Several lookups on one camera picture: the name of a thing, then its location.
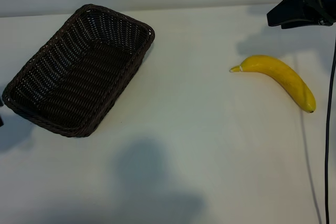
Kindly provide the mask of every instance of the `white tabletop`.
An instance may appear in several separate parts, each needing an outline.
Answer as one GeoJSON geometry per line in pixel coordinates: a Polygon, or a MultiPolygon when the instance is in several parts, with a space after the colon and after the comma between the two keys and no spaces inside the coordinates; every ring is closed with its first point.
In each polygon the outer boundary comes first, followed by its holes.
{"type": "MultiPolygon", "coordinates": [[[[0,108],[0,223],[324,222],[335,29],[269,28],[271,8],[127,12],[156,39],[90,137],[62,137],[0,108]],[[316,111],[302,113],[268,76],[228,71],[252,54],[294,68],[316,111]]],[[[68,17],[0,18],[0,92],[68,17]]],[[[332,126],[331,222],[335,136],[332,126]]]]}

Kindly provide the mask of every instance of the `woven texture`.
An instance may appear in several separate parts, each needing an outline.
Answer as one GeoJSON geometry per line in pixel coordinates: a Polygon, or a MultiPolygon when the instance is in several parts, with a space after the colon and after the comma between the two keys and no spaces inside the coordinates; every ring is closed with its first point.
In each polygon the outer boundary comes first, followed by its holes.
{"type": "Polygon", "coordinates": [[[89,136],[137,72],[154,37],[142,22],[85,5],[7,85],[3,101],[54,133],[89,136]]]}

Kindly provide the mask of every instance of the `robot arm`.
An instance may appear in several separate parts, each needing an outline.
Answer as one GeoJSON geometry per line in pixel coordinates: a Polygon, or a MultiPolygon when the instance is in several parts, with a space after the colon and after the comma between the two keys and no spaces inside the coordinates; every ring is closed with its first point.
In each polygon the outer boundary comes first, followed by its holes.
{"type": "Polygon", "coordinates": [[[269,26],[282,29],[336,22],[336,0],[283,0],[267,14],[269,26]]]}

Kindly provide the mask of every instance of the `black object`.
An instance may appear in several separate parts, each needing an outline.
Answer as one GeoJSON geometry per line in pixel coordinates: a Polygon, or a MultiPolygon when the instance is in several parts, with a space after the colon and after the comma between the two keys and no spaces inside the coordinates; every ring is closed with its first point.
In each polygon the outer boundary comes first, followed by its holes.
{"type": "Polygon", "coordinates": [[[136,74],[154,37],[145,23],[85,5],[23,66],[3,101],[54,133],[89,136],[136,74]]]}
{"type": "MultiPolygon", "coordinates": [[[[0,99],[0,107],[2,107],[4,104],[2,103],[1,99],[0,99]]],[[[2,121],[1,119],[1,116],[0,116],[0,127],[4,125],[4,122],[2,121]]]]}
{"type": "Polygon", "coordinates": [[[283,0],[267,14],[269,26],[282,29],[336,22],[336,0],[283,0]]]}

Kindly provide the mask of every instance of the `basket rim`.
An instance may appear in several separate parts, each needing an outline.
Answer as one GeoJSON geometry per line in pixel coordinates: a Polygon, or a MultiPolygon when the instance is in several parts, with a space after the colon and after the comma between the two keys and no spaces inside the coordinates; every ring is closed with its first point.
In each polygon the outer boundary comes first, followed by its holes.
{"type": "Polygon", "coordinates": [[[155,38],[155,32],[152,27],[149,25],[138,21],[134,18],[131,18],[125,14],[118,13],[116,11],[113,11],[109,8],[99,6],[99,5],[94,5],[94,4],[87,4],[83,5],[81,8],[77,9],[75,13],[73,13],[66,21],[65,23],[61,26],[61,28],[55,32],[55,34],[35,53],[29,60],[28,62],[25,63],[25,65],[21,68],[21,70],[15,75],[15,77],[8,83],[6,86],[5,90],[3,91],[2,98],[4,103],[12,109],[16,114],[28,119],[29,121],[40,125],[41,122],[43,122],[43,127],[45,129],[51,130],[52,129],[61,129],[62,131],[78,131],[82,130],[84,126],[89,126],[90,123],[88,122],[95,122],[97,118],[100,117],[101,113],[107,108],[109,105],[109,101],[113,99],[113,95],[111,96],[110,99],[108,99],[109,91],[113,90],[116,85],[119,84],[120,79],[122,79],[125,75],[126,70],[129,68],[130,64],[134,62],[134,60],[139,56],[139,53],[141,50],[143,50],[144,47],[147,47],[146,50],[150,47],[151,43],[153,42],[155,38]],[[22,77],[34,66],[35,61],[39,60],[41,57],[43,57],[49,50],[50,48],[57,43],[62,35],[66,33],[68,28],[77,20],[77,18],[84,12],[91,10],[91,9],[97,9],[103,13],[108,13],[110,15],[113,15],[117,17],[118,19],[125,20],[137,25],[142,26],[144,29],[148,31],[148,35],[146,40],[142,43],[141,47],[135,52],[135,54],[130,58],[130,60],[127,62],[125,67],[120,71],[118,74],[116,81],[114,84],[109,88],[106,89],[105,93],[102,95],[102,99],[100,103],[97,103],[93,109],[92,113],[85,119],[83,122],[75,127],[64,127],[60,124],[56,124],[55,122],[39,115],[37,112],[32,111],[31,109],[20,105],[16,101],[14,101],[11,97],[11,91],[12,89],[20,82],[22,77]]]}

